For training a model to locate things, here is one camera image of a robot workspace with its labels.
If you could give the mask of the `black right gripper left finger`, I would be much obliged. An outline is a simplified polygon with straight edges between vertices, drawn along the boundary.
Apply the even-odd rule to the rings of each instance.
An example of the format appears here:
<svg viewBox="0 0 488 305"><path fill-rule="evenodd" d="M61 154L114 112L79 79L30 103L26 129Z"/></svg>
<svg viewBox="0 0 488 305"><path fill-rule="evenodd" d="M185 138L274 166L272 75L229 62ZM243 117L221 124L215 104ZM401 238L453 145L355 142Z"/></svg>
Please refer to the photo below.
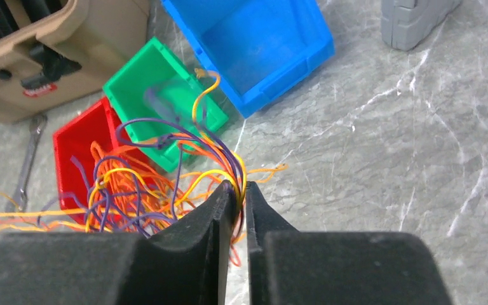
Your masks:
<svg viewBox="0 0 488 305"><path fill-rule="evenodd" d="M223 304L236 206L225 181L150 238L0 234L0 304Z"/></svg>

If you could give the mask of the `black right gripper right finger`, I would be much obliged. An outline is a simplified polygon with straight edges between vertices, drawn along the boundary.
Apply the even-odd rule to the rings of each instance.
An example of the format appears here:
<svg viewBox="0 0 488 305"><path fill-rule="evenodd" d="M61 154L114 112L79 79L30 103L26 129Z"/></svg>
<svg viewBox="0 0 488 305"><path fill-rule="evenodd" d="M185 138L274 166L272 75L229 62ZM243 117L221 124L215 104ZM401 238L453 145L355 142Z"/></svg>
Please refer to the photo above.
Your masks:
<svg viewBox="0 0 488 305"><path fill-rule="evenodd" d="M403 232L302 232L246 191L252 304L450 304L429 248Z"/></svg>

